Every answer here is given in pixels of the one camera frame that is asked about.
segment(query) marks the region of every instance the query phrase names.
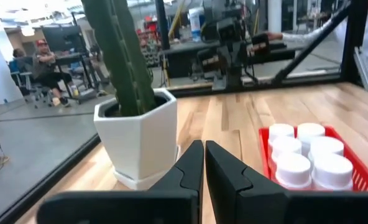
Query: red plastic crate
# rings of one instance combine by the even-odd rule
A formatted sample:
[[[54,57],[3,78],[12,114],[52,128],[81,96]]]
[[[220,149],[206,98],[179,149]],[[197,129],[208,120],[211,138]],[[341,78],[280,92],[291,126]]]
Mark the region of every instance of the red plastic crate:
[[[368,191],[368,168],[365,166],[365,164],[358,158],[354,151],[346,144],[346,142],[343,141],[340,135],[332,127],[325,127],[325,135],[336,138],[343,142],[344,156],[345,158],[349,159],[354,166],[354,171],[352,173],[354,191]],[[297,127],[295,127],[295,136],[297,136]],[[270,152],[268,150],[269,129],[260,128],[259,137],[264,175],[270,180],[273,180],[274,174],[272,174],[267,162],[270,157]]]

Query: white hexagonal pot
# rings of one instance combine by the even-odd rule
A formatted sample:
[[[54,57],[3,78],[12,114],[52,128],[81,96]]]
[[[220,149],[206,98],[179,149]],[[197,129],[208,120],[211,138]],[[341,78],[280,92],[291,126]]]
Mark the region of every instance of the white hexagonal pot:
[[[166,89],[154,89],[166,102],[141,116],[105,117],[115,98],[96,105],[94,124],[118,181],[134,190],[154,185],[174,165],[177,146],[177,100]]]

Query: concrete floor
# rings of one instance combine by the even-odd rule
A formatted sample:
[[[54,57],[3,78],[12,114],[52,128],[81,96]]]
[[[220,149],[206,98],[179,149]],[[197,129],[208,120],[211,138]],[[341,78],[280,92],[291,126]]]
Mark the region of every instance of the concrete floor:
[[[337,66],[341,56],[332,38],[324,41],[295,70],[304,72],[318,67]],[[275,75],[288,62],[257,65],[258,77]],[[154,69],[153,87],[160,85],[160,68]],[[189,78],[171,81],[172,85],[194,83]],[[41,178],[77,150],[92,135],[94,105],[113,96],[94,99],[71,108],[44,107],[18,101],[0,106],[0,143],[10,158],[0,170],[0,213],[35,185]]]

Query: green cactus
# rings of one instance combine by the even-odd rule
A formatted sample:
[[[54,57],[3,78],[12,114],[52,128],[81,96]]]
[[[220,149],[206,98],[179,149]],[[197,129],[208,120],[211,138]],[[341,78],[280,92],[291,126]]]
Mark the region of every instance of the green cactus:
[[[103,51],[121,116],[142,115],[156,107],[152,80],[140,50],[126,0],[81,0]]]

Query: desk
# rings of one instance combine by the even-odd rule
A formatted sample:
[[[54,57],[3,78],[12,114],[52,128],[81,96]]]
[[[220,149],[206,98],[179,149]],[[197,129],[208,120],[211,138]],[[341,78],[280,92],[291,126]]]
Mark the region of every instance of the desk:
[[[368,167],[368,93],[348,83],[267,90],[178,100],[178,143],[214,140],[262,172],[258,129],[274,123],[319,122],[333,126]],[[206,177],[203,223],[215,223]],[[126,190],[100,144],[49,193],[66,190]],[[17,223],[35,223],[38,205]]]
[[[91,79],[90,79],[89,73],[88,73],[87,68],[86,68],[86,63],[83,60],[82,54],[74,53],[74,54],[70,54],[70,55],[58,56],[55,59],[55,63],[58,67],[59,72],[61,72],[61,73],[62,73],[62,69],[61,69],[62,65],[71,65],[72,63],[75,63],[75,62],[81,62],[82,63],[83,71],[85,72],[87,80],[89,80],[89,84],[88,84],[89,88],[93,88],[93,85],[91,84]],[[93,73],[92,73],[92,78],[93,78],[93,81],[95,82],[96,78],[94,77]],[[72,98],[72,93],[71,93],[71,90],[70,90],[66,80],[63,80],[63,81],[64,81],[65,88],[67,89],[69,97]]]

